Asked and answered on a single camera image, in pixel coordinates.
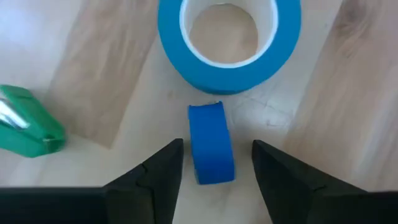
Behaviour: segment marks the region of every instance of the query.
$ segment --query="light blue tape roll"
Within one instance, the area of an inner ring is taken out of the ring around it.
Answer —
[[[221,3],[243,8],[257,25],[259,48],[243,62],[212,62],[189,40],[199,13]],[[160,38],[171,63],[191,85],[214,94],[239,93],[270,78],[292,54],[300,26],[299,0],[160,0],[159,5]]]

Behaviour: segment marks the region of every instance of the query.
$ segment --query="blue tape roll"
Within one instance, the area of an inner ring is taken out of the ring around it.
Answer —
[[[243,8],[256,22],[259,49],[243,62],[213,63],[198,53],[187,37],[196,16],[220,3]],[[265,15],[272,22],[267,22]],[[300,26],[299,0],[160,0],[159,5],[159,34],[171,63],[191,85],[214,94],[239,93],[270,78],[293,52]]]
[[[234,180],[234,158],[222,102],[189,106],[188,117],[198,183],[218,184]]]

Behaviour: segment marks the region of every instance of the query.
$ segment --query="blue masking tape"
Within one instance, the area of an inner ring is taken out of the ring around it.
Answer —
[[[188,117],[198,183],[218,184],[234,180],[234,158],[222,102],[189,106]]]
[[[199,13],[222,3],[243,8],[256,23],[258,50],[243,62],[212,62],[189,41]],[[159,34],[171,63],[191,85],[214,94],[239,93],[273,76],[292,54],[300,26],[299,0],[160,0],[159,5]]]

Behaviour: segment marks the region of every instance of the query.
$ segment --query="painter's tape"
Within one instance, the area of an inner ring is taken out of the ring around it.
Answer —
[[[189,39],[197,16],[224,3],[247,11],[257,26],[257,52],[242,62],[213,62]],[[214,94],[239,93],[275,74],[292,54],[300,26],[300,0],[160,0],[159,5],[160,38],[171,63],[191,85]]]
[[[189,106],[188,117],[198,183],[218,184],[234,180],[234,158],[222,102]]]

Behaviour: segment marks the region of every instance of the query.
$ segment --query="wooden floor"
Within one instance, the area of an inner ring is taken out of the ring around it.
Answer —
[[[252,168],[253,139],[366,190],[398,190],[397,1],[302,0],[289,61],[233,96],[198,91],[175,71],[157,35],[157,5],[0,0],[0,83],[32,90],[70,132],[68,146],[48,156],[0,150],[0,185],[104,185],[184,138],[174,223],[271,223]],[[217,17],[224,19],[212,22]],[[204,12],[191,39],[222,62],[247,58],[257,43],[254,22],[231,6]],[[218,100],[236,180],[200,186],[187,106]]]

